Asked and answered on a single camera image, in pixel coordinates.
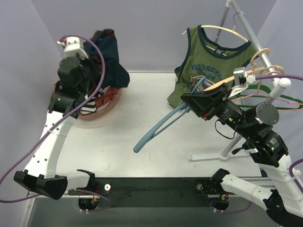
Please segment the navy blue garment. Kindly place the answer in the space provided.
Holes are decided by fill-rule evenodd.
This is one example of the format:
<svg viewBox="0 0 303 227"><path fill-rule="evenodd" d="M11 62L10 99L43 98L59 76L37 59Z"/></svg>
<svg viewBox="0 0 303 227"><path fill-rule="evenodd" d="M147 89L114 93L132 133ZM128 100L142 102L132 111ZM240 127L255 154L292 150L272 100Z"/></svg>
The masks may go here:
<svg viewBox="0 0 303 227"><path fill-rule="evenodd" d="M105 60L105 77L101 87L128 87L130 76L119 62L117 39L114 30L98 30L90 40L99 48Z"/></svg>

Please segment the rust red tank top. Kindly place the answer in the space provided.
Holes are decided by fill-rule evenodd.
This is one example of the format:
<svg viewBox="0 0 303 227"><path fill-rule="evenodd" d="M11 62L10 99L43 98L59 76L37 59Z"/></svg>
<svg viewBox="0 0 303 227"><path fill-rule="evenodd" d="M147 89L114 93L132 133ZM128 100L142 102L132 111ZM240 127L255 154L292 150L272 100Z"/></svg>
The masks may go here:
<svg viewBox="0 0 303 227"><path fill-rule="evenodd" d="M108 102L114 100L120 91L120 88L108 87L101 96L98 96L94 99L96 108L100 108L101 106L104 106Z"/></svg>

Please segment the pink wire hanger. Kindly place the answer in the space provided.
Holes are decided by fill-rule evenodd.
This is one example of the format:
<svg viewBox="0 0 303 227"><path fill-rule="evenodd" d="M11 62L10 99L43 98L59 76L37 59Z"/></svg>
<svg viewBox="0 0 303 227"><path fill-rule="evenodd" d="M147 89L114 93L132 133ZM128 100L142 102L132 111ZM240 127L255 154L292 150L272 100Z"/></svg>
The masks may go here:
<svg viewBox="0 0 303 227"><path fill-rule="evenodd" d="M269 94L269 97L266 98L268 102L273 102L275 101L281 94L284 94L286 89L288 89L291 86L291 79L299 80L302 81L303 77L302 76L297 76L297 75L290 75L290 74L279 74L277 71L267 73L266 75L263 76L256 76L256 82L255 84L261 83L265 79L275 79L273 82L273 88L271 89L272 91ZM252 94L254 91L253 90L244 90L242 91L243 94L248 95Z"/></svg>

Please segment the black white striped tank top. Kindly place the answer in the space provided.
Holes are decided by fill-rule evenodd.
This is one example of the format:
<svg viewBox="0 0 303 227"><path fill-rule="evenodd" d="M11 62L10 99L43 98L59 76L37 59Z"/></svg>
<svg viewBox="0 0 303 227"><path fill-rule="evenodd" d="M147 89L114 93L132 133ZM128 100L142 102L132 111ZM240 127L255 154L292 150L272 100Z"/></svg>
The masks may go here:
<svg viewBox="0 0 303 227"><path fill-rule="evenodd" d="M107 90L107 88L108 87L100 89L99 92L97 93L96 97L101 96ZM96 108L95 101L94 101L94 99L96 97L92 98L87 104L85 104L81 108L81 110L80 110L81 114L86 115L86 114L96 113L97 111L101 111L108 105L109 102L106 105L101 106L100 108Z"/></svg>

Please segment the olive green garment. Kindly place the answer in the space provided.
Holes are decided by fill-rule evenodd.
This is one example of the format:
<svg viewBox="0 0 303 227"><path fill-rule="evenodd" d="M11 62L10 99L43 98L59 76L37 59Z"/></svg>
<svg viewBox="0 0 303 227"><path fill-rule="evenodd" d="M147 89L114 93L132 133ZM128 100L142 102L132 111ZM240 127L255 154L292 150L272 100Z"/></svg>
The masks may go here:
<svg viewBox="0 0 303 227"><path fill-rule="evenodd" d="M256 53L251 41L235 48L220 46L207 37L201 25L187 28L186 34L187 53L182 64L174 70L177 81L167 98L173 107L183 102L180 97L190 92L201 78L205 81L198 91L230 77L235 68L246 67Z"/></svg>

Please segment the green plastic hanger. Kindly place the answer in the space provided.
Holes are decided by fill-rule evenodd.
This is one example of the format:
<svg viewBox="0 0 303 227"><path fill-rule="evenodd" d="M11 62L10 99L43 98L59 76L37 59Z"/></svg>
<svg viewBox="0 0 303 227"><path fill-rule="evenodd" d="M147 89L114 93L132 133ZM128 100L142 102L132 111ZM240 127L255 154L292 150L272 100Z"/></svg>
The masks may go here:
<svg viewBox="0 0 303 227"><path fill-rule="evenodd" d="M268 86L258 83L258 84L250 84L248 85L247 90L253 90L252 94L245 95L243 92L237 94L232 97L232 101L243 100L247 98L260 98L266 99L269 97L270 92L272 91ZM291 96L287 96L281 94L276 100L280 102L287 103L288 106L277 106L277 110L279 111L302 111L303 110L303 101L298 98L293 98Z"/></svg>

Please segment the beige wooden hanger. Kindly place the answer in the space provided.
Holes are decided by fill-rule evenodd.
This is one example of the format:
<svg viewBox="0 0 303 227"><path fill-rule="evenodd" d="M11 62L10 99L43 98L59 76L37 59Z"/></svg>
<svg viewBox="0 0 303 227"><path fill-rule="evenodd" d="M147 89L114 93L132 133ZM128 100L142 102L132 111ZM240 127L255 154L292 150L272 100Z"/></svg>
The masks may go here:
<svg viewBox="0 0 303 227"><path fill-rule="evenodd" d="M263 48L261 49L260 51L257 51L253 57L252 57L252 60L250 60L250 65L251 65L251 69L249 71L247 71L247 73L249 75L257 75L257 74L261 74L263 71L269 69L270 67L260 67L260 68L257 68L257 63L254 62L254 59L258 56L259 58L261 58L261 54L262 53L265 53L266 56L269 56L270 54L270 49L269 48ZM278 71L278 73L285 73L285 70L282 66L280 65L274 65L272 66L275 71ZM215 89L217 87L219 87L220 85L222 85L223 83L229 83L231 81L234 80L234 76L231 76L231 77L228 77L222 81L219 81L215 84L213 84L212 86L206 88L204 91L209 91L209 90L212 90L212 89Z"/></svg>

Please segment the teal blue hanger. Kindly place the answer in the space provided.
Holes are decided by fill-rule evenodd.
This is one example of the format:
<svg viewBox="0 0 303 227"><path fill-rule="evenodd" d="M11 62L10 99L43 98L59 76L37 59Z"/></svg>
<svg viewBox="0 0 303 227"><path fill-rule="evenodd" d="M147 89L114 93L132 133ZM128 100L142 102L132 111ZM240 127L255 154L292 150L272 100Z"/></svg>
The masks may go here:
<svg viewBox="0 0 303 227"><path fill-rule="evenodd" d="M171 122L167 123L168 120L170 120L175 114L177 114L179 111L183 110L183 113L181 113L178 117L176 117ZM169 126L171 126L174 122L176 122L178 119L180 119L182 116L190 112L190 108L186 103L181 103L176 108L174 108L172 111L170 111L165 117L163 117L158 123L156 123L134 146L133 151L134 153L138 153L150 140L158 136L160 133L162 133L164 130L166 130Z"/></svg>

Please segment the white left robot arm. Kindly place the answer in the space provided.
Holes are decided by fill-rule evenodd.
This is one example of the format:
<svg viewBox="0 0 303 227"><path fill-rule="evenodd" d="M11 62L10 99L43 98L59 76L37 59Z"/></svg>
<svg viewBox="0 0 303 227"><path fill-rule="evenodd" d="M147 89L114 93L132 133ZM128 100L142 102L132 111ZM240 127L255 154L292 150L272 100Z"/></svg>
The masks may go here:
<svg viewBox="0 0 303 227"><path fill-rule="evenodd" d="M34 147L34 153L24 170L14 174L14 181L30 192L54 200L60 199L67 190L79 188L92 194L96 182L91 172L78 170L76 175L57 175L57 162L66 137L80 114L81 108L99 89L103 73L102 64L96 58L81 60L67 57L61 60L43 133Z"/></svg>

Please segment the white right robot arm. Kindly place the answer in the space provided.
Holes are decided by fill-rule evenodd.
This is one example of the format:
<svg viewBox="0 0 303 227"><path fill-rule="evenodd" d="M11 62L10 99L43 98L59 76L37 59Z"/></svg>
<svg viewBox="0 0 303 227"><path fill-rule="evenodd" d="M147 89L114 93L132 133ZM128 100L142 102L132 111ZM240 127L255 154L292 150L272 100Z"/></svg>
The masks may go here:
<svg viewBox="0 0 303 227"><path fill-rule="evenodd" d="M303 183L294 173L288 148L273 125L279 112L268 102L243 110L228 97L226 84L205 92L185 93L181 99L205 121L216 116L245 139L243 150L252 150L250 157L267 174L274 189L263 188L236 177L220 168L210 178L213 192L230 192L241 196L265 210L266 214L283 227L303 225Z"/></svg>

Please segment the pink translucent plastic basket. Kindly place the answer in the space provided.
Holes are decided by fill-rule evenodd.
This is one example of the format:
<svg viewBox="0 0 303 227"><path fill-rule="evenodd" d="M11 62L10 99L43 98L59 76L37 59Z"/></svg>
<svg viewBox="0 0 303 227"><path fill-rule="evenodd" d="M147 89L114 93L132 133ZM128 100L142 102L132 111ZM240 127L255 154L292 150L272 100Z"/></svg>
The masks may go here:
<svg viewBox="0 0 303 227"><path fill-rule="evenodd" d="M75 109L93 93L97 87L96 82L79 83L68 87L60 80L55 83L53 93L47 112L61 113L65 116ZM122 94L121 88L106 87L101 88L81 109L71 116L83 121L93 121L108 114L118 103Z"/></svg>

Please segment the metal clothes rack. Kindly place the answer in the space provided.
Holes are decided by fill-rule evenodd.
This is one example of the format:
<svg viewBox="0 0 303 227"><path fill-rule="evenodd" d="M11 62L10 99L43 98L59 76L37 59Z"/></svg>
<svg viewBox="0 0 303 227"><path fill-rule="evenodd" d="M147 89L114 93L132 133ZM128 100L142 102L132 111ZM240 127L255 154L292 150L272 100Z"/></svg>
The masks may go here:
<svg viewBox="0 0 303 227"><path fill-rule="evenodd" d="M248 21L246 19L246 16L244 15L243 12L241 12L241 9L239 8L239 6L236 3L236 1L234 1L234 0L228 0L226 2L226 9L224 11L224 14L223 14L220 26L222 27L224 25L230 7L233 7L233 9L235 10L235 14L234 15L239 18L240 22L244 26L246 34L247 34L249 40L252 42L252 44L253 44L256 52L260 51L261 49L263 49L261 47L261 45L260 45L260 43L259 43L256 35L254 34L251 26L249 25L249 23L248 23ZM262 62L262 64L263 64L264 67L266 67L266 68L270 67L269 69L265 70L265 72L271 73L271 72L275 71L275 69L272 67L271 62L269 61L268 56L266 56L265 53L262 53L261 54L261 58L259 58L259 59ZM190 162L211 161L211 160L219 160L219 161L222 161L222 162L226 162L227 160L232 159L232 158L249 157L249 154L252 152L252 150L240 151L239 153L237 153L235 155L232 154L232 149L234 149L236 147L237 143L240 140L241 140L241 136L237 134L237 135L235 135L235 138L233 140L231 140L231 142L227 145L227 147L224 150L221 150L218 153L190 155L188 157L188 160Z"/></svg>

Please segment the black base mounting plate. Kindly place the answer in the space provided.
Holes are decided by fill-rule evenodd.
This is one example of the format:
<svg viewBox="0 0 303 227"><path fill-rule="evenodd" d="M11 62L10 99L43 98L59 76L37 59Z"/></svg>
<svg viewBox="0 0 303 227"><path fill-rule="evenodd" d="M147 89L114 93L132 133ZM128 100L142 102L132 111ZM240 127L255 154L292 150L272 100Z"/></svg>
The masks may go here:
<svg viewBox="0 0 303 227"><path fill-rule="evenodd" d="M230 205L229 193L207 177L98 177L88 190L102 195L102 199L83 192L68 192L80 196L78 206L82 210L111 207L226 210Z"/></svg>

